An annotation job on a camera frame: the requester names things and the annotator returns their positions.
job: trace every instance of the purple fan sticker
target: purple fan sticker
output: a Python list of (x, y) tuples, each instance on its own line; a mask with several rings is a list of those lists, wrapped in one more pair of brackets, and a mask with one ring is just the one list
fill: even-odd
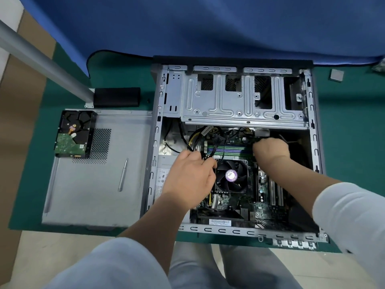
[(226, 171), (226, 174), (224, 176), (230, 182), (236, 181), (238, 178), (237, 172), (233, 169), (229, 169), (228, 171)]

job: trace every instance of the leg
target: leg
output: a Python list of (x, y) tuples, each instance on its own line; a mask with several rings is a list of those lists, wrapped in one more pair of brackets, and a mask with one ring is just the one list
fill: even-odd
[(176, 242), (168, 278), (173, 289), (230, 288), (205, 243)]
[(301, 289), (293, 275), (268, 248), (219, 246), (229, 285), (240, 288)]

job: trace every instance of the hand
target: hand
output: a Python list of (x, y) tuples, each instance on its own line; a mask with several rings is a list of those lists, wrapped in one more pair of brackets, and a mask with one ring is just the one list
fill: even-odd
[(289, 146), (281, 139), (267, 138), (253, 144), (253, 152), (258, 165), (267, 171), (268, 165), (276, 158), (290, 159)]
[(196, 207), (211, 191), (217, 162), (202, 160), (199, 151), (182, 151), (171, 166), (162, 194), (175, 197), (186, 210)]

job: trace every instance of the person's left hand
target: person's left hand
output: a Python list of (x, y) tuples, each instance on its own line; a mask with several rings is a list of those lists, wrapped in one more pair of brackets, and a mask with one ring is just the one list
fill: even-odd
[(172, 195), (186, 210), (196, 207), (214, 185), (216, 166), (214, 158), (202, 160), (199, 151), (182, 151), (167, 175), (162, 195)]

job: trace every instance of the green mat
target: green mat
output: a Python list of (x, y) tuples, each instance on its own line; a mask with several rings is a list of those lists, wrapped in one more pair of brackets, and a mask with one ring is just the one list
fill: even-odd
[[(150, 75), (151, 59), (112, 52), (98, 52), (88, 62), (90, 79), (70, 61), (57, 45), (53, 57), (61, 67), (90, 87), (140, 87), (139, 108), (151, 110), (155, 83)], [(385, 78), (369, 67), (340, 67), (345, 71), (341, 83), (328, 80), (330, 68), (314, 69), (319, 93), (321, 131), (329, 176), (356, 183), (384, 195), (385, 154)], [(115, 236), (110, 232), (90, 231), (81, 227), (42, 225), (42, 211), (54, 160), (58, 119), (64, 108), (83, 108), (84, 102), (48, 80), (39, 117), (30, 144), (19, 191), (15, 201), (11, 229)], [(177, 240), (272, 247), (271, 240), (260, 243), (252, 237), (235, 237), (179, 232)], [(332, 244), (320, 243), (321, 251), (338, 251)]]

